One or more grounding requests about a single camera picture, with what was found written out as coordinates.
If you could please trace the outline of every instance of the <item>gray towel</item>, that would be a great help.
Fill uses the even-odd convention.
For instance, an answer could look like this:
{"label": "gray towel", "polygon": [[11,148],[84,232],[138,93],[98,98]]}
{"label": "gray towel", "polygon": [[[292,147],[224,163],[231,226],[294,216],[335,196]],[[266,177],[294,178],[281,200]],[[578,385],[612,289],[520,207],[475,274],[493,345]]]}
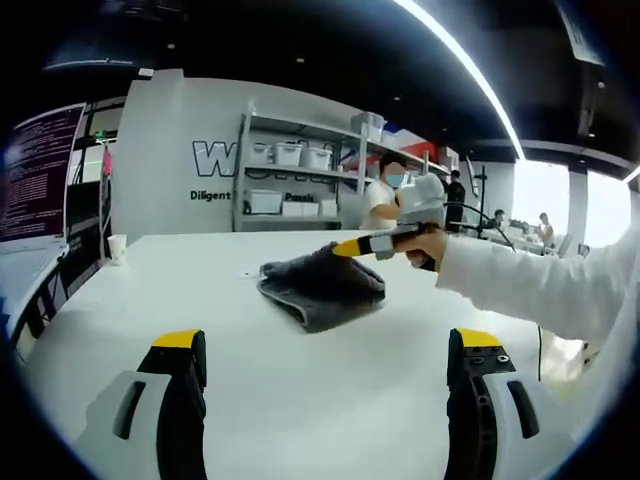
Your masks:
{"label": "gray towel", "polygon": [[309,333],[353,320],[384,299],[384,280],[356,260],[334,255],[333,242],[288,262],[265,263],[258,290]]}

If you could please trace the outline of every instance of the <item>black ceiling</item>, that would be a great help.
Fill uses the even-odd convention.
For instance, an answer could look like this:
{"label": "black ceiling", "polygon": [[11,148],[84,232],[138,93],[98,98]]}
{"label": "black ceiling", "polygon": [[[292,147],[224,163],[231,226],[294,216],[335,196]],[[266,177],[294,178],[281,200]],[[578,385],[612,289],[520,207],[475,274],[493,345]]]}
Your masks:
{"label": "black ceiling", "polygon": [[[635,121],[621,84],[610,72],[575,60],[552,0],[418,3],[475,60],[521,139],[637,158]],[[304,63],[296,62],[299,57]],[[47,70],[25,114],[126,94],[137,68],[113,65],[115,59],[314,93],[379,112],[454,148],[507,138],[462,65],[392,0],[107,1],[77,25],[50,63],[74,58],[111,63]],[[594,94],[599,81],[606,88],[595,91],[595,137],[578,135],[584,95]],[[503,149],[501,156],[514,153]]]}

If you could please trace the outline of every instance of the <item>cable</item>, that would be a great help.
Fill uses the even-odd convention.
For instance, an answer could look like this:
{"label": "cable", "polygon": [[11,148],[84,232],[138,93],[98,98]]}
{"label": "cable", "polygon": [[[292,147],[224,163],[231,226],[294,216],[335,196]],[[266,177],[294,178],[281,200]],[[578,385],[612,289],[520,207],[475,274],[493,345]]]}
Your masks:
{"label": "cable", "polygon": [[[466,204],[460,203],[460,202],[445,202],[444,203],[445,207],[447,207],[449,205],[468,208],[469,210],[472,210],[472,211],[474,211],[476,213],[479,213],[480,214],[480,218],[481,218],[481,220],[480,220],[481,223],[482,223],[482,218],[486,218],[487,220],[491,220],[491,218],[489,218],[485,213],[481,212],[476,207],[472,207],[471,205],[466,205]],[[502,231],[502,229],[500,227],[496,227],[496,230],[498,230],[500,232],[500,235],[502,235],[504,240],[507,242],[507,245],[509,245],[511,247],[511,250],[513,250],[514,252],[517,252],[516,247],[513,245],[511,240],[509,240],[509,237],[507,237],[505,235],[505,233]],[[542,329],[540,328],[540,325],[538,325],[538,381],[539,382],[541,381],[541,378],[542,378],[541,370],[542,370]]]}

